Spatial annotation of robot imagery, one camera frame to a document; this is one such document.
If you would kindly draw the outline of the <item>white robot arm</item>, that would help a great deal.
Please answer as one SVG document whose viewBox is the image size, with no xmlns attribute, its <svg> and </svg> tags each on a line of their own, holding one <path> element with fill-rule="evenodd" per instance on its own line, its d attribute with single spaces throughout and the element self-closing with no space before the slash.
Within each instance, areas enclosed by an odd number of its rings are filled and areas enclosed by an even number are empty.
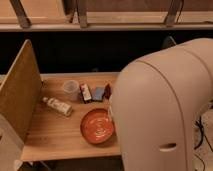
<svg viewBox="0 0 213 171">
<path fill-rule="evenodd" d="M 213 39 L 140 57 L 118 75 L 109 110 L 125 171 L 194 171 L 194 122 L 213 100 Z"/>
</svg>

